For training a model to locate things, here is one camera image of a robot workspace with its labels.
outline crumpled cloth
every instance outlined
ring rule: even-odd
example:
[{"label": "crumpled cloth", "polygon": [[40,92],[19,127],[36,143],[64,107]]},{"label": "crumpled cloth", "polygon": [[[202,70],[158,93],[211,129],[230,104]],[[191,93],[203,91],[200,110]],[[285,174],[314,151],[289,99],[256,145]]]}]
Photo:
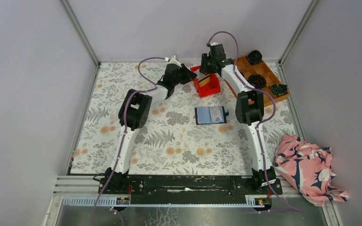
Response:
[{"label": "crumpled cloth", "polygon": [[298,136],[284,135],[277,148],[274,168],[315,206],[326,201],[346,202],[346,190],[331,186],[331,148],[320,148]]}]

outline gray floor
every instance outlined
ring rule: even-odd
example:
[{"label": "gray floor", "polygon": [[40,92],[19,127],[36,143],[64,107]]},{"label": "gray floor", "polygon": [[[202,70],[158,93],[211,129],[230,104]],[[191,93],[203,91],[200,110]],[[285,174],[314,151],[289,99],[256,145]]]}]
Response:
[{"label": "gray floor", "polygon": [[[242,225],[327,225],[322,208],[314,207],[303,197],[288,198],[294,206],[307,214],[294,212],[258,214],[251,208],[132,208],[121,214],[128,226],[242,226]],[[285,209],[279,200],[273,199],[274,209]],[[63,206],[58,226],[89,226],[92,207]],[[95,226],[121,225],[121,219],[107,207],[99,207],[94,217]]]}]

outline floor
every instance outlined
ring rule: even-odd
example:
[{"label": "floor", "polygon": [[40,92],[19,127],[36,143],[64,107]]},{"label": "floor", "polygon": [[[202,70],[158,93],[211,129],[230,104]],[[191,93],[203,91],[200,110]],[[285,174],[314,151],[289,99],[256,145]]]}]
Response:
[{"label": "floor", "polygon": [[[200,62],[185,63],[187,67]],[[153,81],[162,76],[166,63],[141,67]],[[278,75],[274,62],[267,62]],[[130,174],[251,175],[247,135],[235,117],[236,99],[220,78],[221,93],[200,98],[192,83],[179,85],[166,101],[152,104],[149,119],[140,131],[132,152]],[[118,111],[131,88],[148,89],[137,63],[103,63],[97,77],[71,174],[96,174],[109,167],[119,140]],[[224,106],[230,115],[226,124],[196,125],[194,108]],[[272,106],[265,108],[265,118]],[[282,135],[295,134],[286,101],[277,103],[275,117],[264,124],[265,145],[273,156]]]},{"label": "floor", "polygon": [[[273,200],[272,209],[285,208],[277,199]],[[292,205],[307,211],[307,214],[284,212],[258,214],[252,208],[154,208],[128,207],[121,211],[124,225],[132,226],[246,226],[246,225],[327,225],[322,208],[315,207],[302,197],[287,198]],[[58,226],[78,225],[89,226],[91,206],[63,206],[58,219]],[[109,207],[98,207],[94,215],[94,225],[120,226],[121,219],[114,215]]]}]

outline flower pattern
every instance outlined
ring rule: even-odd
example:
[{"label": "flower pattern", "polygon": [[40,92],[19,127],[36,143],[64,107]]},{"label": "flower pattern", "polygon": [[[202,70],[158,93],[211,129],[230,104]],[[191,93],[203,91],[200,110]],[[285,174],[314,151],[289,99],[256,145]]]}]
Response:
[{"label": "flower pattern", "polygon": [[[186,63],[187,67],[200,62]],[[97,84],[74,152],[70,173],[101,173],[110,166],[120,138],[118,111],[129,89],[149,89],[138,74],[138,63],[102,63]],[[277,75],[275,63],[267,64]],[[145,63],[142,73],[158,81],[166,63]],[[235,116],[236,99],[222,78],[221,92],[200,98],[193,83],[178,85],[173,95],[152,103],[146,125],[136,137],[130,159],[131,174],[250,175],[247,133]],[[195,107],[224,106],[226,124],[196,125]],[[264,118],[272,113],[265,108]],[[285,134],[294,134],[286,101],[277,103],[275,117],[263,127],[269,155]]]}]

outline white wall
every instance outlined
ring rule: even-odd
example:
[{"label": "white wall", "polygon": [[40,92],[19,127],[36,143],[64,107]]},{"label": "white wall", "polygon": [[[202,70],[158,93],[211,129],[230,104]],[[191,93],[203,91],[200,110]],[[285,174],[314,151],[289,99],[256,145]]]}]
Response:
[{"label": "white wall", "polygon": [[[216,31],[233,33],[241,54],[258,49],[279,59],[311,0],[70,0],[99,59],[141,60],[169,57],[200,59]],[[235,44],[223,43],[234,58]]]},{"label": "white wall", "polygon": [[321,1],[285,69],[308,141],[333,147],[343,223],[362,226],[362,1]]},{"label": "white wall", "polygon": [[93,75],[58,0],[0,1],[0,226],[41,225]]}]

